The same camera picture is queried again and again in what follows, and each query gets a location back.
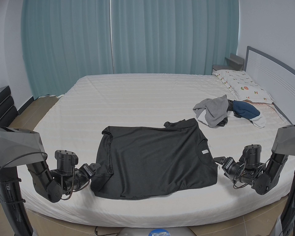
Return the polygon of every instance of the floor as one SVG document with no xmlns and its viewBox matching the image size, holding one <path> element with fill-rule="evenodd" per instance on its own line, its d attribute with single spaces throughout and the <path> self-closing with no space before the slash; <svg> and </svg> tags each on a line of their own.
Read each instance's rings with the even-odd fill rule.
<svg viewBox="0 0 295 236">
<path fill-rule="evenodd" d="M 47 96 L 35 100 L 10 125 L 14 128 L 33 130 L 49 109 L 57 102 L 57 97 Z M 283 211 L 287 197 L 281 198 L 268 206 L 257 209 L 246 215 L 216 224 L 191 226 L 190 229 L 198 236 L 266 236 L 271 231 L 278 215 Z M 31 224 L 39 236 L 86 236 L 95 235 L 95 226 L 74 224 L 54 219 L 37 212 L 27 210 Z M 0 206 L 0 229 L 5 236 L 13 236 L 13 231 Z M 122 228 L 98 227 L 98 234 L 117 233 Z"/>
</svg>

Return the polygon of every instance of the pillowcase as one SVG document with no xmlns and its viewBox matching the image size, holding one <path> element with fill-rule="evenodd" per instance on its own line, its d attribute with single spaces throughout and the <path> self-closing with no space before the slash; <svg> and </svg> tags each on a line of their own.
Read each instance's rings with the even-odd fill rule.
<svg viewBox="0 0 295 236">
<path fill-rule="evenodd" d="M 238 101 L 250 101 L 271 104 L 269 93 L 254 82 L 245 71 L 218 70 L 216 75 Z"/>
</svg>

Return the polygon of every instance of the white bed sheet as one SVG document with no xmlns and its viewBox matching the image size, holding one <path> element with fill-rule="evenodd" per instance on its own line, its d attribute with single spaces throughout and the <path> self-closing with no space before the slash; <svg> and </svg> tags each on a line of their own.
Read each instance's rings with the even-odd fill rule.
<svg viewBox="0 0 295 236">
<path fill-rule="evenodd" d="M 101 131 L 111 126 L 163 127 L 195 117 L 192 108 L 205 98 L 227 94 L 227 87 L 216 76 L 175 74 L 115 74 L 86 76 L 50 109 L 36 126 L 49 157 L 56 168 L 57 149 L 74 151 L 78 167 L 96 160 Z M 232 156 L 238 160 L 244 146 L 261 144 L 261 161 L 271 154 L 279 127 L 287 125 L 266 104 L 257 104 L 265 115 L 265 128 L 248 120 L 230 118 L 225 127 L 209 128 L 199 123 L 208 138 L 213 157 Z M 51 203 L 39 196 L 26 166 L 18 167 L 26 207 L 39 213 L 80 224 L 107 227 L 176 227 L 215 223 L 246 214 L 285 196 L 291 187 L 295 158 L 289 157 L 278 185 L 258 195 L 250 186 L 234 190 L 218 170 L 217 184 L 202 189 L 178 191 L 168 196 L 143 200 L 112 200 L 95 197 L 88 186 L 70 200 Z"/>
</svg>

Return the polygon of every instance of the wall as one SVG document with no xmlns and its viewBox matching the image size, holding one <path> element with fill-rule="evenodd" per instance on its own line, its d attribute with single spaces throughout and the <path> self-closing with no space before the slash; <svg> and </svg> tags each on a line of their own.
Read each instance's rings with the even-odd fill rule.
<svg viewBox="0 0 295 236">
<path fill-rule="evenodd" d="M 237 55 L 245 58 L 251 46 L 295 69 L 295 1 L 239 0 L 239 4 Z"/>
<path fill-rule="evenodd" d="M 0 86 L 10 86 L 17 109 L 32 97 L 22 58 L 22 3 L 0 0 Z"/>
</svg>

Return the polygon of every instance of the white headboard panel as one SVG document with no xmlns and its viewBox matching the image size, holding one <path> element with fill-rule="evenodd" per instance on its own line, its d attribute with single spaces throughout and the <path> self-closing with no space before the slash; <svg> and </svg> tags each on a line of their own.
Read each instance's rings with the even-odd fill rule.
<svg viewBox="0 0 295 236">
<path fill-rule="evenodd" d="M 295 124 L 295 70 L 250 46 L 247 47 L 244 70 L 269 92 L 278 110 Z"/>
</svg>

